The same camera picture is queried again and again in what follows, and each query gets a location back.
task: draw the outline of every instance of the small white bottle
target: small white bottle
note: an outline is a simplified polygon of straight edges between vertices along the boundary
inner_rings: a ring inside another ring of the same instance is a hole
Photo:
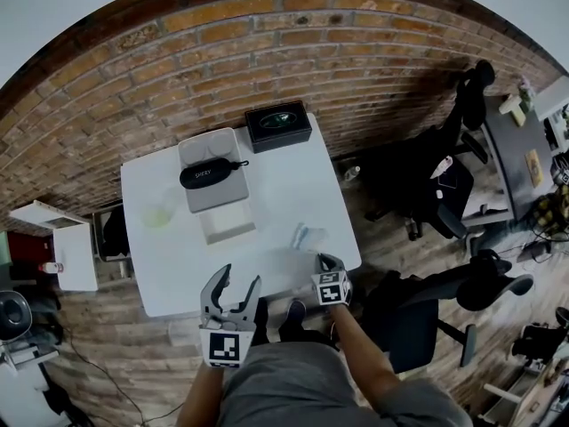
[[[37,268],[46,274],[61,274],[63,272],[63,264],[60,262],[44,262]]]
[[[344,181],[353,181],[362,170],[359,166],[352,166],[344,173]]]

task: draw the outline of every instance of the cable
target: cable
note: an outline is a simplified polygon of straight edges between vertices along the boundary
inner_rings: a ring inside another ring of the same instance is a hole
[[[171,415],[172,413],[174,413],[175,411],[178,411],[180,408],[182,408],[182,406],[184,405],[184,402],[181,402],[176,408],[174,408],[170,413],[166,413],[165,415],[162,416],[158,416],[158,417],[152,417],[150,419],[148,419],[147,421],[144,421],[144,424],[142,424],[141,427],[146,427],[146,425],[148,423],[151,423],[152,421],[156,421],[158,419],[162,419],[164,417],[168,417],[169,415]]]
[[[136,410],[139,412],[140,415],[140,427],[148,427],[148,423],[152,422],[152,421],[156,421],[157,419],[162,419],[165,418],[166,416],[171,415],[172,413],[174,413],[175,411],[179,410],[183,405],[184,402],[180,403],[176,408],[174,408],[172,411],[170,411],[169,413],[166,413],[165,415],[161,415],[161,416],[157,416],[157,417],[153,417],[151,419],[148,419],[147,421],[144,420],[144,414],[142,413],[142,411],[140,410],[139,406],[134,403],[134,400],[132,400],[128,394],[126,392],[124,392],[119,385],[116,383],[116,381],[113,379],[113,377],[110,375],[110,373],[105,370],[102,367],[99,367],[97,364],[92,363],[89,359],[84,358],[79,351],[77,351],[77,348],[75,347],[75,345],[73,344],[73,334],[71,333],[71,331],[69,329],[67,329],[66,327],[63,327],[63,330],[67,331],[67,333],[69,334],[69,346],[71,346],[71,349],[75,352],[75,354],[85,363],[85,364],[89,364],[90,366],[93,366],[95,368],[98,368],[102,373],[105,374],[105,376],[115,385],[116,390],[119,391],[121,394],[123,394],[123,396],[129,401],[131,402],[132,406],[136,408]],[[92,417],[98,417],[99,419],[102,419],[103,421],[105,421],[106,423],[108,423],[109,425],[112,425],[113,427],[116,427],[112,422],[110,422],[108,419],[105,419],[104,417],[101,417],[99,415],[92,415]]]
[[[105,421],[108,425],[112,425],[113,427],[116,427],[115,424],[113,424],[112,422],[110,422],[109,419],[103,417],[103,416],[99,416],[99,415],[90,415],[91,417],[96,417],[98,419],[102,419],[103,421]]]
[[[545,240],[546,242],[550,242],[550,243],[567,243],[569,242],[569,232],[567,231],[559,231],[559,232],[563,232],[565,233],[565,235],[567,236],[567,238],[565,239],[553,239],[553,238],[545,238],[542,234],[544,232],[547,232],[548,228],[545,228],[544,230],[542,230],[539,234],[537,232],[535,232],[535,227],[532,227],[532,233],[535,234],[536,236],[536,240],[538,238],[540,238],[541,240]]]
[[[502,250],[501,252],[496,252],[496,253],[497,254],[507,253],[507,252],[511,252],[512,250],[517,250],[518,248],[524,248],[525,246],[526,246],[526,244],[523,244],[522,246],[512,246],[508,250]]]
[[[532,254],[532,259],[533,259],[535,262],[537,262],[538,264],[543,264],[544,262],[549,261],[551,258],[553,258],[553,254],[550,254],[550,255],[549,255],[549,258],[545,258],[544,260],[537,261],[537,259],[535,259],[535,256]]]

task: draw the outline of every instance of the black box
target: black box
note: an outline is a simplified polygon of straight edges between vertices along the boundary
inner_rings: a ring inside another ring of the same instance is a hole
[[[312,127],[302,101],[245,112],[253,153],[310,139]]]

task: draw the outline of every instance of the black shoe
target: black shoe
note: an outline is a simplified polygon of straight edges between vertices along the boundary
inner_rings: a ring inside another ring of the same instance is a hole
[[[259,298],[257,303],[257,311],[255,311],[254,323],[258,328],[266,329],[268,321],[268,304],[264,297]]]
[[[304,305],[304,302],[298,299],[293,299],[293,301],[288,306],[285,321],[292,321],[293,323],[302,324],[302,321],[304,321],[305,317],[306,305]]]

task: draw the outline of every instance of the brick wall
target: brick wall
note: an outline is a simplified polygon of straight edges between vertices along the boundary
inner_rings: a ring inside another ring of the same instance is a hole
[[[88,213],[120,197],[123,162],[281,101],[317,115],[332,156],[409,137],[479,59],[494,93],[563,72],[468,0],[118,0],[0,91],[0,225],[36,198]]]

